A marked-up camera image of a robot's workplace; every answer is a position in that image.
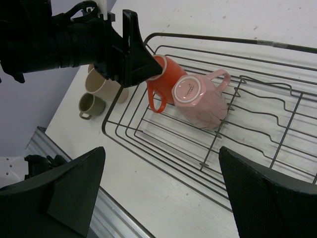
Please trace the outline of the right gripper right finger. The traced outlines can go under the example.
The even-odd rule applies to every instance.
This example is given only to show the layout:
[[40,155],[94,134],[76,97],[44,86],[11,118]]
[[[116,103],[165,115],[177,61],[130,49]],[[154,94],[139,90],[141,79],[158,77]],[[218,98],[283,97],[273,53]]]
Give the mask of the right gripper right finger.
[[219,163],[241,238],[315,238],[317,186],[223,146]]

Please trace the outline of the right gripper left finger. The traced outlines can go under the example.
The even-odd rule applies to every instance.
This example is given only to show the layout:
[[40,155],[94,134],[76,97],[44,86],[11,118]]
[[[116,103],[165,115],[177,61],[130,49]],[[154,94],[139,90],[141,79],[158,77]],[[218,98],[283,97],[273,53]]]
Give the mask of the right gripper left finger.
[[91,212],[81,201],[66,204],[66,198],[83,185],[75,179],[87,179],[100,186],[106,161],[103,147],[97,147],[75,160],[0,189],[0,236],[2,238],[85,238]]

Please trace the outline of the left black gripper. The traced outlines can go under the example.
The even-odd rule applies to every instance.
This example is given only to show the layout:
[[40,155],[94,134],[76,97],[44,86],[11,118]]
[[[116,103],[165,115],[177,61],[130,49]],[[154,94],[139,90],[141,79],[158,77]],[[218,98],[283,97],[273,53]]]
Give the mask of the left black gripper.
[[94,18],[96,41],[95,69],[105,79],[128,88],[160,75],[162,66],[146,49],[139,29],[138,14],[124,9],[122,37],[114,30],[115,14],[107,12]]

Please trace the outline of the beige plastic tumbler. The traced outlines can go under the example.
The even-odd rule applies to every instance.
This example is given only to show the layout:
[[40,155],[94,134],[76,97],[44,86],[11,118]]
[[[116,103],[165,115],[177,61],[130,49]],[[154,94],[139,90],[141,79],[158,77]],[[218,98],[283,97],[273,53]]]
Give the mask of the beige plastic tumbler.
[[105,79],[100,73],[98,73],[93,65],[88,67],[88,76],[85,81],[85,88],[87,92],[102,98],[105,101],[113,102],[121,85],[112,81],[111,79]]

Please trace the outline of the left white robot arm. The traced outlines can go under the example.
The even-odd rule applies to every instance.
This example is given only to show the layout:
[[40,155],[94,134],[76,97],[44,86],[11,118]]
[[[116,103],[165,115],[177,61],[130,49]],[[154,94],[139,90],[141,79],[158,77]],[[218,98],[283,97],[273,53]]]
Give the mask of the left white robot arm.
[[123,11],[123,33],[112,27],[115,15],[104,0],[85,0],[53,15],[49,0],[0,3],[0,64],[24,83],[24,74],[93,64],[105,79],[128,88],[162,73],[146,49],[138,15]]

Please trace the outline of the small olive green cup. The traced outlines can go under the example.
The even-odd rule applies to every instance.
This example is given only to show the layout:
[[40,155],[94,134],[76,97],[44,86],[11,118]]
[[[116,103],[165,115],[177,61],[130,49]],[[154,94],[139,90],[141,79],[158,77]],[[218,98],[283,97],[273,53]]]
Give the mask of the small olive green cup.
[[106,108],[106,102],[91,93],[85,93],[79,101],[78,108],[80,111],[79,117],[90,120],[92,117],[103,113]]

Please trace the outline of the orange ceramic mug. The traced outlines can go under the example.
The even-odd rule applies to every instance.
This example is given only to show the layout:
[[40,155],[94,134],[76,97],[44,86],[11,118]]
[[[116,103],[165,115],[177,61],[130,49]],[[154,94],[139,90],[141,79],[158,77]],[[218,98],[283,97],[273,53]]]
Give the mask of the orange ceramic mug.
[[[154,55],[154,59],[161,65],[162,73],[146,80],[148,100],[151,110],[154,113],[162,113],[166,104],[174,104],[172,88],[177,81],[187,75],[187,72],[174,60],[164,55]],[[154,105],[154,94],[161,99],[158,109]]]

